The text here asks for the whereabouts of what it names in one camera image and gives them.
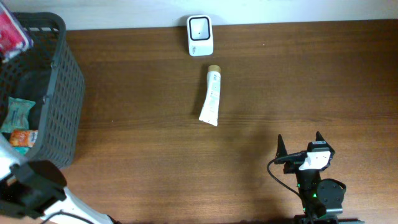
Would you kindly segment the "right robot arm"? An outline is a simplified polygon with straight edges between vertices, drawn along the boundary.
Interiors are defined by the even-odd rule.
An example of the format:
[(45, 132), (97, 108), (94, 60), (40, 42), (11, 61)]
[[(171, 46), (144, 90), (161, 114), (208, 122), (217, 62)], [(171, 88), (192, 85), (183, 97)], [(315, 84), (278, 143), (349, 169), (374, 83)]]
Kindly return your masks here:
[(320, 172), (330, 166), (335, 150), (316, 132), (314, 141), (305, 151), (288, 154), (284, 140), (278, 135), (275, 164), (284, 166), (284, 174), (294, 174), (297, 188), (290, 191), (302, 202), (303, 214), (294, 216), (294, 223), (338, 223), (337, 215), (343, 213), (342, 203), (346, 192), (344, 183), (335, 179), (322, 179)]

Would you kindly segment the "white tube with tan cap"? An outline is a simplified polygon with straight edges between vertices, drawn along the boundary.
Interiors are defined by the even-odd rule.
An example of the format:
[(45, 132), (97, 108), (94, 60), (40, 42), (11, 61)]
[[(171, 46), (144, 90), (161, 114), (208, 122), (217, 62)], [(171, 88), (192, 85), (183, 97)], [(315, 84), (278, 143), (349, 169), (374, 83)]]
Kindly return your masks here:
[(221, 93), (220, 66), (210, 65), (208, 67), (206, 87), (205, 102), (202, 106), (199, 120), (217, 126)]

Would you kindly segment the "mint toilet wipes pack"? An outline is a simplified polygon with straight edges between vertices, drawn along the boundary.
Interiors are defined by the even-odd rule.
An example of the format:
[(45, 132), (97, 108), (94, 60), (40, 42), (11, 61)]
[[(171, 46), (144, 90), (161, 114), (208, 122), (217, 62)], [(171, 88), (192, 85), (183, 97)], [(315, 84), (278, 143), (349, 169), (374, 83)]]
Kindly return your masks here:
[(35, 106), (34, 101), (9, 97), (7, 115), (1, 126), (2, 133), (12, 133), (14, 130), (29, 128), (29, 111)]

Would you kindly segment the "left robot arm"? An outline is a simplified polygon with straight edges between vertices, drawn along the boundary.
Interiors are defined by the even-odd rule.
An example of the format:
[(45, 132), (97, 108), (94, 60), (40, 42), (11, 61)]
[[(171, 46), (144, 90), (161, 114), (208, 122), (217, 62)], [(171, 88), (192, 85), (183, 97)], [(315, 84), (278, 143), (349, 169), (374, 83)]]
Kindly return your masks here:
[(74, 195), (52, 162), (28, 160), (4, 136), (1, 136), (1, 215), (41, 218), (43, 223), (118, 223)]

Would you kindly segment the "red purple tissue pack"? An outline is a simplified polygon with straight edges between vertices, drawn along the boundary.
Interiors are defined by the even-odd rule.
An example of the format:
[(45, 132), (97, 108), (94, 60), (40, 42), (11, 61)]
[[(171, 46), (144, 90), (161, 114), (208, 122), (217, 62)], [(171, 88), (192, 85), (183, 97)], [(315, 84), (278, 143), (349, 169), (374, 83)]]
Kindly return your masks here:
[(34, 41), (21, 26), (16, 16), (1, 2), (1, 61), (12, 58), (34, 46)]

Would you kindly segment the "orange Kleenex tissue pack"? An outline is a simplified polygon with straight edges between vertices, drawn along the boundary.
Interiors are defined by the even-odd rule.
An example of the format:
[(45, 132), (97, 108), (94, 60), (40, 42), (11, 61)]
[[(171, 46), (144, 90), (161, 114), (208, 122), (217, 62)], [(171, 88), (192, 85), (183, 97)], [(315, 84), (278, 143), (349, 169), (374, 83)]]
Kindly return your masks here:
[(38, 135), (38, 130), (18, 130), (11, 133), (10, 144), (15, 147), (33, 147)]

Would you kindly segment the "teal Kleenex tissue pack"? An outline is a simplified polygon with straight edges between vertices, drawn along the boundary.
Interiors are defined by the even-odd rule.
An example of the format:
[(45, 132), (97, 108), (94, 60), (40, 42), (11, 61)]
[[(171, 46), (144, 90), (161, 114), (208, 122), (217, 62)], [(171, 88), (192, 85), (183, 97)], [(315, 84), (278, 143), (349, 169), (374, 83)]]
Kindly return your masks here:
[(30, 147), (25, 147), (25, 146), (16, 146), (16, 147), (13, 147), (13, 149), (15, 150), (15, 151), (17, 151), (19, 154), (21, 154), (21, 155), (26, 155), (28, 152), (29, 152), (29, 150), (30, 150)]

